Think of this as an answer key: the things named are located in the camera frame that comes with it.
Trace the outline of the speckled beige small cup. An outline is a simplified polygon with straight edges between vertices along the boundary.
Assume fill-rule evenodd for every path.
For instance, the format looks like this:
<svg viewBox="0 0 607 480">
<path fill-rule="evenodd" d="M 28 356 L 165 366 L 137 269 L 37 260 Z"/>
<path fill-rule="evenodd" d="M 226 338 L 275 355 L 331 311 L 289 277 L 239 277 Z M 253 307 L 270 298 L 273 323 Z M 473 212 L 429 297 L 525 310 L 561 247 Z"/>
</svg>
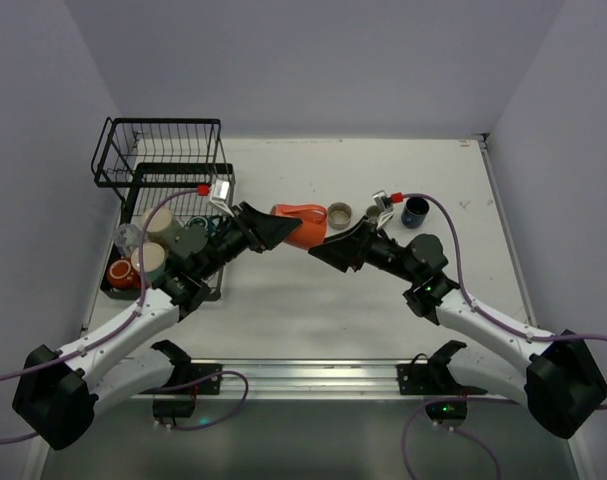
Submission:
<svg viewBox="0 0 607 480">
<path fill-rule="evenodd" d="M 327 223 L 334 230 L 347 229 L 351 225 L 352 217 L 352 208 L 347 203 L 334 202 L 327 207 Z"/>
</svg>

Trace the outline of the large orange mug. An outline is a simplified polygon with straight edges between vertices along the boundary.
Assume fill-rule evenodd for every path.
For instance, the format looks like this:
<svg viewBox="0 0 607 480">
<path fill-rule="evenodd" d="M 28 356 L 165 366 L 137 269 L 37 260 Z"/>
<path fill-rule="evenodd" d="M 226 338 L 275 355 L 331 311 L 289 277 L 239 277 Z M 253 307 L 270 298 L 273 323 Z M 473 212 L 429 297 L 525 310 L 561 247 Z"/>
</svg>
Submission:
<svg viewBox="0 0 607 480">
<path fill-rule="evenodd" d="M 275 204 L 272 215 L 299 219 L 301 225 L 291 233 L 285 242 L 303 250 L 323 243 L 327 233 L 327 209 L 318 204 Z"/>
</svg>

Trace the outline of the dark blue glazed mug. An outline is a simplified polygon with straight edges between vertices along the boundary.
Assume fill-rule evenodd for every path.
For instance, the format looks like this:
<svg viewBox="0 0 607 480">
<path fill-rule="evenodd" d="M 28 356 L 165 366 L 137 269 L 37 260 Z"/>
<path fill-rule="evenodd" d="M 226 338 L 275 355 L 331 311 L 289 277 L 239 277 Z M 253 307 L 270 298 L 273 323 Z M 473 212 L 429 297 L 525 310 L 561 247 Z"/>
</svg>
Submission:
<svg viewBox="0 0 607 480">
<path fill-rule="evenodd" d="M 407 229 L 418 229 L 429 213 L 429 203 L 420 197 L 408 197 L 404 203 L 401 222 Z"/>
</svg>

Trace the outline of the olive brown small mug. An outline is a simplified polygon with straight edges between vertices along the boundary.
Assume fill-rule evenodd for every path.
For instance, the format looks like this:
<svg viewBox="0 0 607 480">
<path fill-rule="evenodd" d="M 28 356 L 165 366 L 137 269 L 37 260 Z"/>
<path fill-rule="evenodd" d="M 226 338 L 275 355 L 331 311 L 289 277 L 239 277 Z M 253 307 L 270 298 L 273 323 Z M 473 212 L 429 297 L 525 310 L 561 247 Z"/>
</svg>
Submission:
<svg viewBox="0 0 607 480">
<path fill-rule="evenodd" d="M 367 220 L 372 224 L 375 224 L 378 221 L 380 215 L 381 210 L 377 205 L 371 205 L 365 211 Z"/>
</svg>

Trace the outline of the tall cream teal coral mug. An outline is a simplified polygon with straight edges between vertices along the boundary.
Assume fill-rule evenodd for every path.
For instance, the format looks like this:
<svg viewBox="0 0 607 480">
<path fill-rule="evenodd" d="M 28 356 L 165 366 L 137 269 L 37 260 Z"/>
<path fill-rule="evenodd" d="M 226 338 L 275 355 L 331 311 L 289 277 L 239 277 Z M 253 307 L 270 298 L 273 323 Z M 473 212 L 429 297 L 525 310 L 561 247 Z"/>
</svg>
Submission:
<svg viewBox="0 0 607 480">
<path fill-rule="evenodd" d="M 130 262 L 141 282 L 151 286 L 164 272 L 166 251 L 155 242 L 145 242 L 142 247 L 134 249 Z"/>
</svg>

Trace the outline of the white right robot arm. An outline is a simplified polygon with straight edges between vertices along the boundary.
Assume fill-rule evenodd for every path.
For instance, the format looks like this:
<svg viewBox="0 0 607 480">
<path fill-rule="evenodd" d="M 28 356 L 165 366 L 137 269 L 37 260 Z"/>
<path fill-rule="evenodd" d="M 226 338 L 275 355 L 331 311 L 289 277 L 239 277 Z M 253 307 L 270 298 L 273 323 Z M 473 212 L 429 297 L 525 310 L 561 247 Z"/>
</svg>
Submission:
<svg viewBox="0 0 607 480">
<path fill-rule="evenodd" d="M 367 221 L 325 239 L 310 255 L 346 272 L 364 265 L 410 283 L 403 294 L 410 310 L 459 332 L 489 350 L 458 350 L 444 363 L 446 378 L 526 407 L 548 432 L 569 439 L 607 397 L 607 383 L 586 342 L 566 330 L 555 336 L 487 308 L 444 272 L 440 239 L 420 234 L 401 246 Z"/>
</svg>

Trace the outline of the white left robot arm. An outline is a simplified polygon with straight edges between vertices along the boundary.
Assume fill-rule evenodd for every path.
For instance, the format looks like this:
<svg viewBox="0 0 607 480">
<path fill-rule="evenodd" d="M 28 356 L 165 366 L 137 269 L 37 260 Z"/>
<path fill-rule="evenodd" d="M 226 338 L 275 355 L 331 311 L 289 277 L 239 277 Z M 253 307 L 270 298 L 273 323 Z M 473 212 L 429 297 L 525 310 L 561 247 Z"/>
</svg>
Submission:
<svg viewBox="0 0 607 480">
<path fill-rule="evenodd" d="M 52 449 L 75 443 L 93 420 L 129 397 L 167 387 L 186 361 L 171 343 L 159 343 L 135 359 L 130 353 L 199 308 L 207 279 L 246 250 L 280 245 L 299 219 L 260 212 L 243 202 L 214 234 L 192 225 L 169 246 L 161 273 L 139 299 L 76 341 L 28 354 L 12 401 L 13 410 Z"/>
</svg>

